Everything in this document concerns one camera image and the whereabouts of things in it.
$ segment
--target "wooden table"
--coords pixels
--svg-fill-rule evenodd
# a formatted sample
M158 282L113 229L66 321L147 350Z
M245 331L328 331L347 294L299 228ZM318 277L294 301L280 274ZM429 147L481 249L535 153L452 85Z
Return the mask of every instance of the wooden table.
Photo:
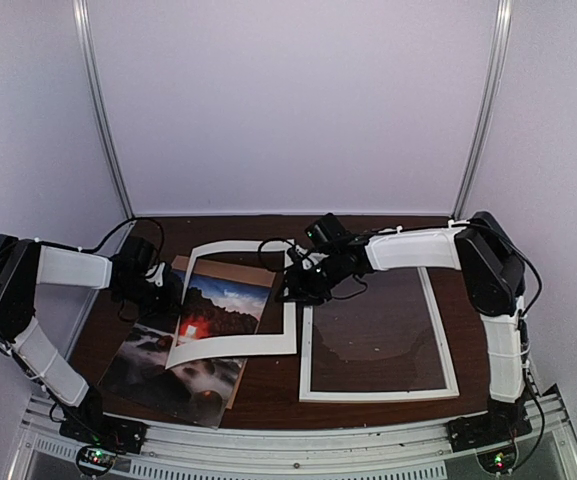
M279 236L295 238L300 244L308 245L303 229L315 219L304 216L162 218L166 232L162 259L171 261L176 255L188 255L195 246L217 240L261 240ZM421 227L446 224L446 218L442 217L352 216L341 217L341 220L355 232L396 225ZM157 243L157 229L147 222L138 222L133 234ZM223 259L258 266L252 256L220 258ZM299 356L256 357L248 361L234 407L226 411L222 427L363 427L432 420L485 410L489 373L483 325L470 306L459 272L430 269L429 274L457 374L458 398L390 404L300 403ZM71 357L71 364L91 383L96 384L101 379L130 330L129 324L117 319L117 310L118 305L110 301L108 292L101 292ZM280 305L269 302L260 333L277 331L280 322ZM109 413L181 423L111 393L102 393L105 410Z

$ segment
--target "white wall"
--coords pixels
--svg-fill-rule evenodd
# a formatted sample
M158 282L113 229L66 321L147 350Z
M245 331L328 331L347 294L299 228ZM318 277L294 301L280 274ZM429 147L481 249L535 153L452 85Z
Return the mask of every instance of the white wall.
M0 2L0 233L94 245L121 219L95 129L72 2ZM65 348L86 292L43 289ZM29 384L0 355L0 477Z
M139 213L447 213L497 2L93 0Z
M577 431L577 1L516 2L468 206L493 211L544 277L529 319L532 352Z

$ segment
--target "white picture frame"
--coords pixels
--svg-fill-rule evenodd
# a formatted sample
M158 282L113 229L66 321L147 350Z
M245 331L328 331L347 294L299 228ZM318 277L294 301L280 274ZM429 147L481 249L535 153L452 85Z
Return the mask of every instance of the white picture frame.
M226 240L207 243L192 250L184 277L182 303L197 259L215 253L257 252L261 242L254 240ZM284 265L291 264L286 242L266 242L264 253L284 252ZM219 357L249 357L259 355L292 355L297 353L297 306L294 302L283 305L283 333L262 335L229 335L204 338L189 342L183 348L175 348L168 356L166 368L194 360Z
M446 387L434 390L384 391L384 392L317 392L311 389L312 379L312 337L314 307L304 307L301 367L299 376L299 401L326 403L385 403L440 400L459 396L457 376L450 355L437 300L426 268L417 268L432 328L437 342L441 368Z

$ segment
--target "empty picture frame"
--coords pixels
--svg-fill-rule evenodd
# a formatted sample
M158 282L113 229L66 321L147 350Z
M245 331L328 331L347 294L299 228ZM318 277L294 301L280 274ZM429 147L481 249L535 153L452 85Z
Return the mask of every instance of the empty picture frame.
M207 243L194 248L190 254L184 277L182 303L198 258L215 253L257 252L260 245L261 242L258 241L226 240ZM286 250L289 246L285 242L266 242L263 251L264 253L283 252L285 266L288 266L290 265L290 258L286 254ZM168 356L166 368L202 358L295 354L297 353L297 308L294 303L284 303L283 317L283 333L281 334L231 335L195 340L185 344L183 348L174 349Z
M425 268L377 272L348 300L304 308L299 399L406 402L459 396ZM360 289L344 282L336 296Z

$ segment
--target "silver vertical bar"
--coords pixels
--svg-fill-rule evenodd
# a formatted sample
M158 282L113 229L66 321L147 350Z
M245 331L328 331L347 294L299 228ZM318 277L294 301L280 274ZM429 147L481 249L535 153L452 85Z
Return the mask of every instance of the silver vertical bar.
M459 194L455 202L452 216L461 219L464 214L466 201L470 195L472 184L477 173L477 167L481 160L481 155L486 143L486 137L490 128L493 105L499 90L499 82L506 60L506 50L508 48L508 38L510 36L510 20L512 14L513 0L499 0L497 6L497 21L493 34L492 46L490 49L490 60L488 62L488 75L484 87L484 94L479 109L479 118L475 127L475 135L470 146L468 163L461 180Z
M88 73L88 83L90 86L90 93L92 95L93 106L95 109L95 118L97 120L97 128L99 136L104 149L104 155L110 175L121 208L124 211L126 218L134 216L130 198L124 178L121 174L119 161L117 160L117 152L115 144L112 140L110 132L110 124L108 123L108 115L104 105L103 95L101 93L101 83L99 81L99 72L97 70L97 61L95 59L95 49L92 42L92 33L90 31L90 21L88 19L88 1L87 0L73 0L75 9L75 23L77 25L77 33L79 34L79 42L81 43L81 50L84 54L84 62L86 64L86 72Z

